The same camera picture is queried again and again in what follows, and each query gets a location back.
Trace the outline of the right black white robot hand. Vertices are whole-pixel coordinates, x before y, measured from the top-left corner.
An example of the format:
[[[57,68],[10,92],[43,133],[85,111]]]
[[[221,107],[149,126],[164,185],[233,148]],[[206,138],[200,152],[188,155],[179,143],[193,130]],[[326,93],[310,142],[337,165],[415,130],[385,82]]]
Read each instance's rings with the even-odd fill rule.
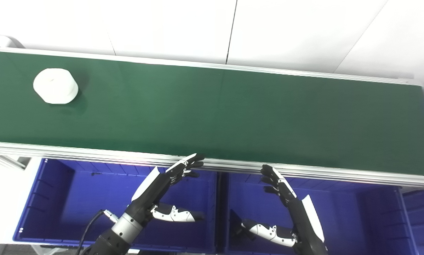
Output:
[[[243,232],[249,238],[259,236],[292,248],[297,255],[327,255],[323,229],[311,197],[306,195],[304,199],[299,199],[288,181],[270,165],[264,164],[260,172],[261,181],[267,184],[264,192],[279,197],[289,212],[293,227],[271,226],[244,219],[240,224]]]

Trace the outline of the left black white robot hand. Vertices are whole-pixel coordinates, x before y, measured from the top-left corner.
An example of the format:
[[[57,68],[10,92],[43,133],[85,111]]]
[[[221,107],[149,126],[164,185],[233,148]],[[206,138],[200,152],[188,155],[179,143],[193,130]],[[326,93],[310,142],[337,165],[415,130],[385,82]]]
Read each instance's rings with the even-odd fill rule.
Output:
[[[125,214],[131,222],[145,227],[151,219],[170,222],[197,222],[204,219],[204,213],[178,208],[175,205],[160,203],[168,189],[184,177],[199,177],[192,168],[203,166],[205,155],[194,153],[177,161],[164,171],[155,167],[137,188]]]

